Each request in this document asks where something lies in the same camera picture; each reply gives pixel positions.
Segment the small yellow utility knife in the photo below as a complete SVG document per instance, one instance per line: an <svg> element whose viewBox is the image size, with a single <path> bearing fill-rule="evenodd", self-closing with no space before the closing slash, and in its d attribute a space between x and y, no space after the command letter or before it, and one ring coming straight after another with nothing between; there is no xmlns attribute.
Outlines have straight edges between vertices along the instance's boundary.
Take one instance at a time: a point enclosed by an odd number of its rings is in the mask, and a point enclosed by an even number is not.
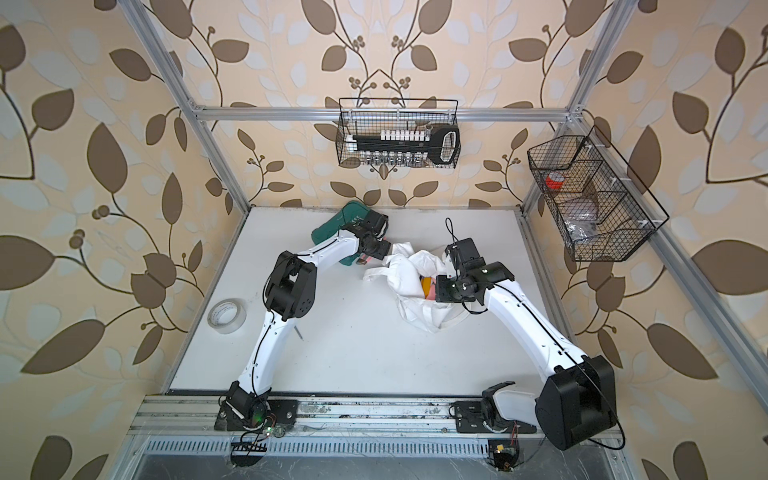
<svg viewBox="0 0 768 480"><path fill-rule="evenodd" d="M434 279L432 277L422 277L420 279L420 285L424 294L424 298L425 298L425 290L430 286L432 282L434 282Z"/></svg>

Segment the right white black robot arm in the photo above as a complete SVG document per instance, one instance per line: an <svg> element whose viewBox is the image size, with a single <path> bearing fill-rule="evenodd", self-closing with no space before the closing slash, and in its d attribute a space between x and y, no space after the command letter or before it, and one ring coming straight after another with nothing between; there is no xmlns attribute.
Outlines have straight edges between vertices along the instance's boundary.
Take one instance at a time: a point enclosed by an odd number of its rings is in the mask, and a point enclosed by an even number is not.
<svg viewBox="0 0 768 480"><path fill-rule="evenodd" d="M503 264L454 277L439 275L436 300L479 303L509 329L542 379L538 393L518 390L513 381L484 390L481 411L488 428L500 431L522 422L536 427L554 447L567 450L621 426L611 364L601 355L588 356L561 334Z"/></svg>

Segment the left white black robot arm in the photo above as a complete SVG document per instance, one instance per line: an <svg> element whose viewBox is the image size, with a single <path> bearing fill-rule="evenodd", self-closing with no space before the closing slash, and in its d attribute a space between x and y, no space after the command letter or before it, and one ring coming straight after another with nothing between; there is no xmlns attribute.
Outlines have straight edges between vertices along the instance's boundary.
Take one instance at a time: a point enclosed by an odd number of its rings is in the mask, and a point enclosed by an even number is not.
<svg viewBox="0 0 768 480"><path fill-rule="evenodd" d="M279 255L262 292L263 328L225 395L225 405L236 417L251 427L266 417L277 362L296 321L314 305L318 274L350 256L382 260L391 248L391 242L374 233L345 228L308 250Z"/></svg>

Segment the pink utility knife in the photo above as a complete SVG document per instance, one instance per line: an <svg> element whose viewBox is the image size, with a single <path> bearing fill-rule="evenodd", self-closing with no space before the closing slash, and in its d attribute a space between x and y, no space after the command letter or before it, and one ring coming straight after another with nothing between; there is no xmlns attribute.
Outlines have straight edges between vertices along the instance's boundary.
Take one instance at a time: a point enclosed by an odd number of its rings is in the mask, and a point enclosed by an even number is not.
<svg viewBox="0 0 768 480"><path fill-rule="evenodd" d="M435 301L437 296L436 291L437 291L436 284L432 282L430 286L425 290L425 299Z"/></svg>
<svg viewBox="0 0 768 480"><path fill-rule="evenodd" d="M357 265L368 265L373 261L373 258L371 256L368 256L366 254L360 254L356 260Z"/></svg>

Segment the white printed tote bag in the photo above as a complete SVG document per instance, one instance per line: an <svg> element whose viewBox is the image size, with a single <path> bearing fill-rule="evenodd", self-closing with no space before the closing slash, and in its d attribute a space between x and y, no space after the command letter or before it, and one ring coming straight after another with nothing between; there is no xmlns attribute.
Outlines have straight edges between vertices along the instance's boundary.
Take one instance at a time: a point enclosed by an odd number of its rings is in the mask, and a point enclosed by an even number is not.
<svg viewBox="0 0 768 480"><path fill-rule="evenodd" d="M420 285L422 277L451 276L453 267L445 254L438 256L427 250L416 251L410 242L395 243L382 265L369 268L364 281L383 279L394 294L401 318L422 331L436 334L454 327L469 317L460 303L438 303L426 300Z"/></svg>

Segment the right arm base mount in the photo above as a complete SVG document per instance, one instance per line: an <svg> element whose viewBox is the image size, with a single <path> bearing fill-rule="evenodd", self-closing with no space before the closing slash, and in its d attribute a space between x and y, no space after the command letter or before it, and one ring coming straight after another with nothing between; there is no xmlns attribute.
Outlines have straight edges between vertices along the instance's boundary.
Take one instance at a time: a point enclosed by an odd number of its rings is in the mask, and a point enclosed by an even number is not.
<svg viewBox="0 0 768 480"><path fill-rule="evenodd" d="M534 434L537 427L516 420L503 419L486 400L460 400L452 403L449 415L455 420L456 430L461 434L512 434L517 428L520 434Z"/></svg>

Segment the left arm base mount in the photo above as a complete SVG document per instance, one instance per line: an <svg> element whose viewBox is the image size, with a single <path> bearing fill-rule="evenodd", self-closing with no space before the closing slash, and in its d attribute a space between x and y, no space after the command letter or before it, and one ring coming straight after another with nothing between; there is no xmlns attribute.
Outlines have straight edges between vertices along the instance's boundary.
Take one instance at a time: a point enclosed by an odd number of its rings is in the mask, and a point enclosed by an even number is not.
<svg viewBox="0 0 768 480"><path fill-rule="evenodd" d="M263 434L277 431L282 435L295 425L298 406L296 400L268 399L257 401L247 413L242 413L223 399L215 418L214 430Z"/></svg>

